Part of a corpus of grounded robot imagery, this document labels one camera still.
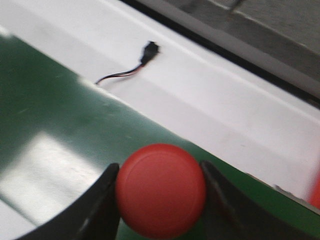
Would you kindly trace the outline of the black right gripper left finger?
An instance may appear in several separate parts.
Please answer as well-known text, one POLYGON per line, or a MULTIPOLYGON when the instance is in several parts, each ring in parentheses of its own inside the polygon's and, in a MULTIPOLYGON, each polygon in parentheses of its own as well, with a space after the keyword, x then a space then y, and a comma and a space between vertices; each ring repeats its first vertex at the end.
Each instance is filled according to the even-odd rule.
POLYGON ((120 223, 115 183, 119 164, 112 163, 97 181, 57 216, 19 240, 114 240, 120 223))

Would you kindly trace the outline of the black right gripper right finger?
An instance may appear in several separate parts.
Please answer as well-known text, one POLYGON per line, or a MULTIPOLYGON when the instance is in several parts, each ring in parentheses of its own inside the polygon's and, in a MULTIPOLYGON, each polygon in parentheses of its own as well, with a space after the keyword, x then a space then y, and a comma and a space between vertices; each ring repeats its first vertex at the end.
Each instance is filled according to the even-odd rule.
POLYGON ((206 184, 203 226, 207 240, 313 240, 263 209, 211 162, 200 162, 206 184))

